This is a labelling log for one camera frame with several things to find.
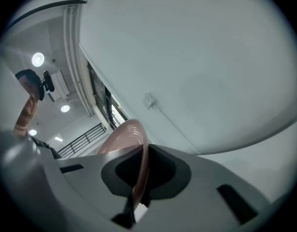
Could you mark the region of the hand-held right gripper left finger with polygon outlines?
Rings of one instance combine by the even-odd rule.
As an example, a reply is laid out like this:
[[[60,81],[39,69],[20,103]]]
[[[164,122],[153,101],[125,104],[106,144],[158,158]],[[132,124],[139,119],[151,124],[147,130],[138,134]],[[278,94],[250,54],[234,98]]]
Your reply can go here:
[[[58,160],[55,196],[63,218],[60,232],[145,232],[145,209],[132,209],[142,147]]]

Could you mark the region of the white air conditioner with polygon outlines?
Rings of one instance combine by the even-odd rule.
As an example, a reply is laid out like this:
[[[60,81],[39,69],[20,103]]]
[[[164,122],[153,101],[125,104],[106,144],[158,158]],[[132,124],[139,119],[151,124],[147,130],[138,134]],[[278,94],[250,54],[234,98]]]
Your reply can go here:
[[[54,91],[49,94],[53,98],[54,101],[59,99],[67,100],[68,95],[70,94],[69,88],[65,82],[63,74],[61,71],[57,71],[51,74],[51,79],[54,85]]]

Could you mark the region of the big pink plate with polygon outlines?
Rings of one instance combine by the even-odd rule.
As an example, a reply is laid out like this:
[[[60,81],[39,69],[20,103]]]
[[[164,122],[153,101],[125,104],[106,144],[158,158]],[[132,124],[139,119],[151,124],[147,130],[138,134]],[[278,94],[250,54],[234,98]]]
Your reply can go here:
[[[141,203],[149,175],[149,140],[139,120],[130,119],[119,125],[102,144],[97,154],[122,151],[125,148],[142,147],[140,170],[132,190],[133,209]]]

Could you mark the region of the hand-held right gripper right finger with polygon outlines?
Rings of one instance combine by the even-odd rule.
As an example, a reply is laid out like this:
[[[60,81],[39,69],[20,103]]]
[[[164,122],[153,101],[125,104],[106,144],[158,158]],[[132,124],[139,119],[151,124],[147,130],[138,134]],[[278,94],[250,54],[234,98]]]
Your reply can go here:
[[[165,146],[152,145],[154,177],[168,181],[151,190],[136,232],[251,231],[270,205],[263,194],[224,166]]]

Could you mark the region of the black railing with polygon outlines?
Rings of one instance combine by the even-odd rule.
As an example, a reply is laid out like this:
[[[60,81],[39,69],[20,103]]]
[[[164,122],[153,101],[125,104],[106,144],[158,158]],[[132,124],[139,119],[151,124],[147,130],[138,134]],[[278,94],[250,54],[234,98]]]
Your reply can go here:
[[[59,150],[58,154],[60,154],[62,158],[68,159],[73,157],[80,151],[87,150],[90,146],[98,142],[104,135],[106,135],[106,133],[107,130],[101,123],[99,123]]]

